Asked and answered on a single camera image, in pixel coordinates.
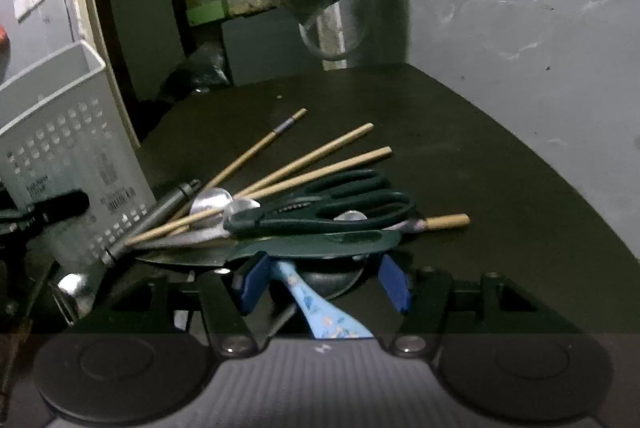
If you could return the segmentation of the white perforated utensil basket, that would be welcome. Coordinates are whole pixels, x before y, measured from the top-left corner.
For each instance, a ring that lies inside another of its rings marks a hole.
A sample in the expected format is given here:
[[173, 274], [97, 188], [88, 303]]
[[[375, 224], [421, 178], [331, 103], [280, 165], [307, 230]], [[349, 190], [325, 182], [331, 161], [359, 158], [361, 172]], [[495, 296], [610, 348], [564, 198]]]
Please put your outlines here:
[[1, 180], [20, 207], [73, 190], [88, 195], [81, 217], [49, 226], [41, 237], [70, 272], [95, 264], [154, 205], [106, 65], [85, 41], [2, 84]]

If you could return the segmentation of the light blue patterned spoon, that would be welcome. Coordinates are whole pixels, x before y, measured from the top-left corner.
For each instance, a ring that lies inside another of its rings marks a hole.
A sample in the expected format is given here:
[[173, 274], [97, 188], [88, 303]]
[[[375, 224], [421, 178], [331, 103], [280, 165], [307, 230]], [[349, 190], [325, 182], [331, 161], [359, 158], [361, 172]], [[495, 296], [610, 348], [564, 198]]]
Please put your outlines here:
[[271, 266], [271, 275], [285, 284], [316, 339], [373, 338], [374, 335], [343, 310], [315, 292], [297, 273], [292, 262], [277, 261]]

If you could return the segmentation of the black handled kitchen scissors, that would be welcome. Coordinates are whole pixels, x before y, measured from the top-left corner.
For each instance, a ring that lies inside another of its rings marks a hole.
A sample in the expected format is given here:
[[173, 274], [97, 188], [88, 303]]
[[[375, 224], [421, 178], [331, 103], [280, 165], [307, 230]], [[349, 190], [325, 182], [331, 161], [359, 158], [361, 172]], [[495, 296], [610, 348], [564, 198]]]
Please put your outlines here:
[[258, 208], [224, 220], [236, 238], [382, 230], [409, 219], [416, 209], [384, 174], [355, 169], [301, 186]]

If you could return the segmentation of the round metal spoon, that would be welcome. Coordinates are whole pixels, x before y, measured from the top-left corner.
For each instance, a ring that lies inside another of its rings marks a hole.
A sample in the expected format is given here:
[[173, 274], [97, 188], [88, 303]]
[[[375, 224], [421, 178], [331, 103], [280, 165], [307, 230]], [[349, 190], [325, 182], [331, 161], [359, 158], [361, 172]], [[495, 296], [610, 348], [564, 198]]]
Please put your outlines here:
[[[191, 205], [189, 214], [198, 214], [209, 209], [224, 210], [233, 200], [232, 195], [224, 188], [203, 188]], [[192, 229], [213, 228], [222, 221], [222, 212], [212, 214], [200, 221], [190, 224]]]

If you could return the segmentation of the grey cylindrical metal tool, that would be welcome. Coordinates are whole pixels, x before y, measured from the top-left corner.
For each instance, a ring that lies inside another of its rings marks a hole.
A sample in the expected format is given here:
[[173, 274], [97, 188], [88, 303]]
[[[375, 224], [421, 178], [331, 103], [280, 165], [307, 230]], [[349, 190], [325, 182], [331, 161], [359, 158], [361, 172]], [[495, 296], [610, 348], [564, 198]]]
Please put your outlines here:
[[188, 183], [180, 183], [166, 195], [161, 197], [154, 205], [152, 205], [142, 217], [139, 218], [132, 226], [119, 235], [119, 237], [111, 242], [103, 249], [101, 261], [106, 266], [111, 266], [117, 259], [127, 250], [126, 241], [131, 237], [140, 235], [169, 220], [169, 218], [196, 192], [201, 188], [201, 181], [198, 179]]

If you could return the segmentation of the chopstick with purple band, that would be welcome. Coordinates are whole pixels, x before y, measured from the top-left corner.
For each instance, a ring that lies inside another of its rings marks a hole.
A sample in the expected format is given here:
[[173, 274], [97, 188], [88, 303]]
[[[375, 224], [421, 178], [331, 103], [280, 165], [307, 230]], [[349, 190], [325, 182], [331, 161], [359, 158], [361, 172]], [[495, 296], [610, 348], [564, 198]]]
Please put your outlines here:
[[446, 229], [465, 228], [471, 223], [467, 214], [448, 214], [448, 216], [432, 218], [411, 218], [390, 226], [390, 230], [403, 233], [420, 233]]

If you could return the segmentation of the plain wooden chopstick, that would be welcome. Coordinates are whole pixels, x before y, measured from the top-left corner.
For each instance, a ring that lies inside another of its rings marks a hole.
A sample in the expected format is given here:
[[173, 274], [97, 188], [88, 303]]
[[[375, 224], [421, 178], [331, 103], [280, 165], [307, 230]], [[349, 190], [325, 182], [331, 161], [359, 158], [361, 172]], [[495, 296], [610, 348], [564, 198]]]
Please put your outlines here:
[[[281, 193], [285, 190], [289, 190], [290, 188], [297, 188], [299, 185], [303, 185], [322, 177], [329, 176], [330, 174], [336, 174], [337, 172], [354, 168], [366, 164], [367, 162], [372, 162], [372, 160], [390, 156], [390, 154], [392, 153], [393, 150], [390, 146], [384, 146], [384, 148], [378, 148], [377, 150], [363, 153], [361, 155], [342, 160], [341, 162], [336, 162], [335, 164], [323, 168], [312, 170], [311, 172], [307, 172], [306, 174], [301, 174], [300, 176], [286, 179], [282, 182], [267, 186], [266, 188], [261, 188], [260, 190], [257, 190], [253, 193], [241, 194], [241, 197], [246, 196], [248, 198], [251, 198], [252, 200], [260, 200], [261, 198]], [[209, 217], [221, 214], [223, 210], [224, 207], [210, 208], [200, 211], [197, 214], [190, 214], [190, 216], [167, 222], [163, 226], [158, 226], [157, 228], [149, 230], [148, 232], [144, 232], [137, 236], [131, 237], [129, 240], [126, 240], [125, 245], [127, 247], [130, 247], [143, 242], [147, 242], [148, 240], [154, 240], [154, 238], [159, 238], [163, 235], [168, 234], [169, 232], [182, 228], [183, 226], [190, 226], [190, 224], [192, 223], [200, 222], [208, 219]]]
[[313, 164], [317, 160], [328, 156], [329, 154], [339, 150], [340, 148], [344, 148], [344, 146], [346, 146], [347, 144], [351, 144], [365, 134], [369, 133], [373, 128], [374, 125], [372, 124], [372, 122], [367, 122], [366, 124], [343, 134], [339, 138], [336, 138], [333, 141], [320, 146], [320, 148], [316, 148], [310, 153], [293, 160], [282, 168], [273, 171], [271, 174], [268, 174], [268, 176], [265, 176], [255, 183], [247, 186], [246, 188], [243, 188], [240, 192], [234, 194], [234, 197], [244, 197], [251, 192], [262, 190], [263, 188], [268, 188], [269, 185], [273, 185], [283, 180], [286, 176], [295, 174], [297, 171]]

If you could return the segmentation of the chopstick with grey band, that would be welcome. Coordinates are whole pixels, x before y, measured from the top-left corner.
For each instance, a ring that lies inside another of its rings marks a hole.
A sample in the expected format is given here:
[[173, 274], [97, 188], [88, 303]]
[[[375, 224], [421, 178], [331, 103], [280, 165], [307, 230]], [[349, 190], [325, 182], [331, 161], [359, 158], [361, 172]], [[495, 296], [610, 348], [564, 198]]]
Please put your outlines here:
[[[211, 188], [218, 188], [218, 186], [220, 186], [222, 182], [227, 180], [228, 177], [231, 177], [232, 174], [235, 174], [250, 159], [252, 159], [264, 148], [269, 146], [279, 136], [282, 136], [282, 134], [287, 132], [288, 129], [291, 129], [293, 126], [295, 126], [306, 114], [307, 114], [307, 109], [303, 107], [300, 110], [298, 110], [295, 114], [290, 116], [289, 118], [286, 118], [285, 121], [282, 122], [282, 124], [278, 125], [276, 128], [271, 130], [270, 133], [268, 133], [266, 136], [262, 138], [262, 140], [259, 140], [256, 144], [254, 144], [251, 148], [249, 148], [246, 152], [244, 152], [240, 157], [235, 159], [230, 165], [228, 165], [226, 168], [221, 170], [221, 172], [217, 174], [215, 177], [213, 177], [212, 180], [209, 180], [209, 182], [207, 182], [206, 185], [203, 186], [202, 190], [210, 190]], [[289, 172], [287, 172], [286, 174], [299, 170], [299, 168], [303, 165], [299, 165], [299, 162], [296, 160], [296, 162], [292, 163], [292, 166], [295, 166], [295, 167]], [[194, 204], [194, 202], [195, 202], [195, 197], [193, 197], [192, 200], [190, 200], [190, 203], [187, 203], [184, 206], [182, 206], [182, 208], [180, 208], [174, 214], [174, 216], [171, 217], [171, 219], [169, 219], [169, 221], [175, 221], [185, 216], [186, 212], [190, 211], [191, 206], [192, 204]], [[189, 228], [190, 226], [180, 226], [180, 228], [174, 229], [170, 233], [168, 233], [167, 236], [171, 237], [180, 233], [184, 233]]]

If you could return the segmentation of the grey cabinet box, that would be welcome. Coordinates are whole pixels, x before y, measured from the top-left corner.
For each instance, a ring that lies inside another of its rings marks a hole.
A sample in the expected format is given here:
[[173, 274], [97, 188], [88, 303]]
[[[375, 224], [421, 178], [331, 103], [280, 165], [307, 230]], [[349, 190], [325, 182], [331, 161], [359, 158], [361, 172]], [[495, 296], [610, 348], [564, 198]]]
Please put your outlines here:
[[299, 35], [294, 16], [273, 9], [224, 22], [224, 50], [236, 86], [274, 78], [322, 72]]

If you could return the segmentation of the white wall switch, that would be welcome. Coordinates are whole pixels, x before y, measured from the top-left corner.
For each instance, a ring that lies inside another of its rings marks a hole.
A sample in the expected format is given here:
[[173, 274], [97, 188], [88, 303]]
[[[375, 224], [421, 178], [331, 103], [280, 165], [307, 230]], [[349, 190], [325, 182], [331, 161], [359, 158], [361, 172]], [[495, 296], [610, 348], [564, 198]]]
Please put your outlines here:
[[14, 16], [18, 22], [27, 18], [44, 0], [14, 0]]

